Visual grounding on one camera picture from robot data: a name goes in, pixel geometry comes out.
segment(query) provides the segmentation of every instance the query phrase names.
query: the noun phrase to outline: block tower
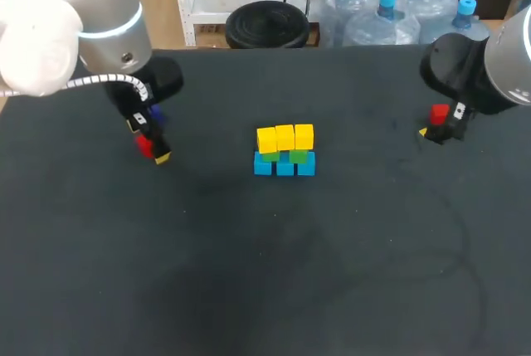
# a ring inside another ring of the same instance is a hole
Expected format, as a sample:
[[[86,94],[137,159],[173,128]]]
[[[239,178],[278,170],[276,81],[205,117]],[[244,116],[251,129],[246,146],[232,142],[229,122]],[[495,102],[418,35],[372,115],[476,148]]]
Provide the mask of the block tower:
[[[256,130],[255,175],[315,176],[314,126],[277,125]]]

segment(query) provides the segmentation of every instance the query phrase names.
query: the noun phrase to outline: blue block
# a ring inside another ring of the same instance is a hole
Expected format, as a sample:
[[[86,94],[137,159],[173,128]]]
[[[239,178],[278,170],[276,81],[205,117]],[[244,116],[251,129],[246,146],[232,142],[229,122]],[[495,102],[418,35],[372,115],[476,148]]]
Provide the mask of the blue block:
[[[280,161],[276,163],[276,176],[294,176],[295,165],[290,162],[290,153],[280,153]]]
[[[149,112],[151,113],[151,116],[161,125],[164,126],[166,124],[167,118],[164,115],[162,109],[159,105],[152,105],[149,108]]]
[[[273,163],[267,163],[261,154],[255,151],[255,175],[270,176],[273,173]]]
[[[315,152],[308,152],[306,163],[297,164],[297,174],[299,176],[315,176]]]

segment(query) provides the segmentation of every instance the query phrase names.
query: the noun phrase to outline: electrical cord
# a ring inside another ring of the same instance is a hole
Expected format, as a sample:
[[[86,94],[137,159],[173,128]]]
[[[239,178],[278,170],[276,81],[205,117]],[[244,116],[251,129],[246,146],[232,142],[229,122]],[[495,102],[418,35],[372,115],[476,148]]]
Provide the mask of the electrical cord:
[[[149,91],[146,85],[139,80],[138,78],[135,78],[133,76],[127,76],[124,74],[103,74],[99,76],[85,76],[83,78],[78,78],[77,80],[69,80],[65,86],[63,86],[61,89],[72,89],[77,88],[80,86],[85,85],[92,85],[92,84],[102,84],[105,82],[124,82],[127,84],[131,84],[136,92],[139,94],[140,99],[142,101],[145,101],[149,97]],[[11,97],[11,96],[22,96],[20,92],[17,92],[15,90],[0,90],[0,97]]]

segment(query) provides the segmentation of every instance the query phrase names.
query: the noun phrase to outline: black table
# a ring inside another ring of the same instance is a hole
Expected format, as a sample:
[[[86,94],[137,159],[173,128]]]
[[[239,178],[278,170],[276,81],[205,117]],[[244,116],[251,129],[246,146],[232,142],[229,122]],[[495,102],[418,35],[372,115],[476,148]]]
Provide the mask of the black table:
[[[420,47],[160,53],[163,166],[96,86],[0,116],[2,356],[531,352],[531,110],[439,146]],[[255,177],[289,123],[317,176]]]

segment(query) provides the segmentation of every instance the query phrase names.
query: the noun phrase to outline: black chair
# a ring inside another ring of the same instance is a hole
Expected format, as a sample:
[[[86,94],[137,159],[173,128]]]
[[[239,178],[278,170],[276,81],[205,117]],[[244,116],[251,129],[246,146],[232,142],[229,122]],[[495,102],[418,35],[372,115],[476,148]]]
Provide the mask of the black chair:
[[[310,0],[305,14],[285,1],[253,2],[235,10],[227,19],[228,45],[232,49],[303,47],[309,37]]]

